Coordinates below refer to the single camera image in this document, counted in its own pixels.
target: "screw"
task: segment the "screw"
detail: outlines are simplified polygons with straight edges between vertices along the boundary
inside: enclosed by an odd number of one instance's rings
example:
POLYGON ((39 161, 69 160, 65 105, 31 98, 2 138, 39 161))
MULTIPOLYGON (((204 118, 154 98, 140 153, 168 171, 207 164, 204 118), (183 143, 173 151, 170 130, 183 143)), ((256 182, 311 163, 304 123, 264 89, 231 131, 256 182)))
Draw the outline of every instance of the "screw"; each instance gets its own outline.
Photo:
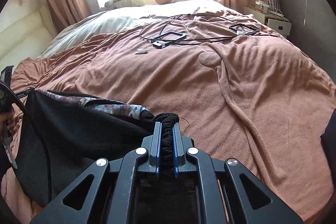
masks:
POLYGON ((191 154, 191 155, 195 155, 198 153, 198 149, 195 148, 195 147, 191 147, 188 149, 188 153, 191 154))
POLYGON ((107 164, 107 160, 106 160, 106 159, 98 159, 98 160, 96 161, 96 164, 97 164, 98 166, 104 166, 105 164, 107 164))
POLYGON ((236 159, 228 159, 226 162, 228 165, 231 166, 236 166, 238 164, 238 161, 236 159))
POLYGON ((138 155, 143 155, 147 152, 147 149, 143 148, 143 147, 139 147, 136 149, 135 151, 138 155))

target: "nightstand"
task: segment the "nightstand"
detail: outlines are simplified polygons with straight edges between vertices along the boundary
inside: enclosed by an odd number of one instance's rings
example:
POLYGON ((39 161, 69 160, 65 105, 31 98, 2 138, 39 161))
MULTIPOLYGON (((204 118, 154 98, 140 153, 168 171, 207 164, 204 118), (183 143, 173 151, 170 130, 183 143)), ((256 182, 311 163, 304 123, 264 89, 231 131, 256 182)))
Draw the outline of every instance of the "nightstand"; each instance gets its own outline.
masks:
POLYGON ((252 7, 244 7, 244 15, 250 14, 253 14, 254 18, 261 24, 270 27, 285 38, 290 34, 292 23, 287 18, 273 14, 264 14, 252 7))

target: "black cord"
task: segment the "black cord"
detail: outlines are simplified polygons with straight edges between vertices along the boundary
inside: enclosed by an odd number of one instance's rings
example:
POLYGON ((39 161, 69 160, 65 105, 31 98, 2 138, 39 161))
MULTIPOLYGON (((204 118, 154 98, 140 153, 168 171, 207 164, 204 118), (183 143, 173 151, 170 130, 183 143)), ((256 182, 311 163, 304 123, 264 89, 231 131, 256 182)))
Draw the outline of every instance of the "black cord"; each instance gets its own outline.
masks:
POLYGON ((185 121, 188 123, 188 126, 184 129, 184 132, 185 132, 185 131, 187 130, 187 128, 190 126, 190 123, 188 122, 187 119, 184 119, 184 118, 182 118, 182 117, 179 117, 179 118, 185 120, 185 121))
MULTIPOLYGON (((172 20, 170 20, 169 22, 167 22, 161 29, 160 31, 160 35, 162 34, 163 30, 165 29, 165 27, 167 25, 169 25, 171 22, 173 22, 174 20, 177 20, 179 19, 181 16, 191 16, 191 15, 197 15, 197 14, 180 14, 180 15, 174 15, 174 16, 170 16, 170 17, 165 17, 165 18, 162 18, 161 20, 165 20, 165 19, 169 19, 169 18, 173 18, 173 17, 176 17, 172 20)), ((227 21, 230 21, 230 22, 233 22, 235 25, 238 25, 238 23, 236 23, 235 21, 229 19, 229 18, 226 18, 226 17, 222 17, 222 16, 217 16, 217 17, 220 17, 224 20, 227 20, 227 21)), ((241 29, 245 32, 245 29, 243 26, 238 26, 238 27, 241 27, 241 29)), ((145 39, 145 40, 150 40, 150 41, 163 41, 163 42, 168 42, 168 43, 171 43, 171 44, 175 44, 175 45, 181 45, 181 46, 195 46, 195 45, 200 45, 204 42, 199 42, 199 43, 179 43, 179 42, 183 42, 183 41, 204 41, 204 40, 210 40, 209 43, 214 43, 214 42, 222 42, 224 40, 229 40, 229 39, 233 39, 237 36, 231 36, 231 37, 207 37, 207 38, 193 38, 193 39, 181 39, 181 40, 176 40, 176 39, 160 39, 160 38, 155 38, 155 39, 152 39, 152 38, 148 38, 148 37, 144 37, 142 36, 142 33, 143 33, 144 29, 142 29, 139 33, 139 36, 142 38, 142 39, 145 39)), ((260 34, 260 35, 256 35, 256 33, 253 31, 251 34, 245 34, 245 35, 254 35, 254 36, 271 36, 271 37, 278 37, 276 35, 272 35, 272 34, 260 34)))

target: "person's hand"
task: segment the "person's hand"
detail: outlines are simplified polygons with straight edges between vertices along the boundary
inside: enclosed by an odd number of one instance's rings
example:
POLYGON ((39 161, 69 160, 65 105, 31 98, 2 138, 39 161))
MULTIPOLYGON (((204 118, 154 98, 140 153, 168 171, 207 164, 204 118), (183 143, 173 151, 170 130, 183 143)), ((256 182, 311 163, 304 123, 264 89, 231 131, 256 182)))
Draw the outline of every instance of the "person's hand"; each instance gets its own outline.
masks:
POLYGON ((7 113, 2 113, 0 114, 0 143, 3 143, 3 135, 2 135, 2 131, 3 131, 3 122, 6 121, 7 123, 7 130, 13 135, 14 133, 14 113, 11 112, 7 112, 7 113))

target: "pink blanket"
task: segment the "pink blanket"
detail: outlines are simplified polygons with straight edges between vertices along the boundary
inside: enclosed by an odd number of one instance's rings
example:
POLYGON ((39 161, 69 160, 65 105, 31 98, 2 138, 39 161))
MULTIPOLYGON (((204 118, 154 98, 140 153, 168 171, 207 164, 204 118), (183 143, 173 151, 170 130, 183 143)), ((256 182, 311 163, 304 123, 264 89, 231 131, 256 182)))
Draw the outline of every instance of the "pink blanket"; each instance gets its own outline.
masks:
MULTIPOLYGON (((212 157, 240 160, 301 218, 324 207, 333 192, 320 135, 336 108, 330 77, 293 44, 252 18, 230 11, 221 15, 255 26, 261 34, 199 46, 156 49, 139 37, 157 36, 167 20, 97 35, 82 45, 45 60, 23 60, 13 89, 83 92, 133 104, 152 113, 175 112, 181 132, 212 157), (137 48, 149 52, 135 55, 137 48)), ((233 35, 232 22, 219 17, 188 16, 165 31, 191 37, 233 35)), ((17 111, 14 155, 22 114, 17 111)), ((23 224, 39 211, 12 170, 1 192, 23 224)))

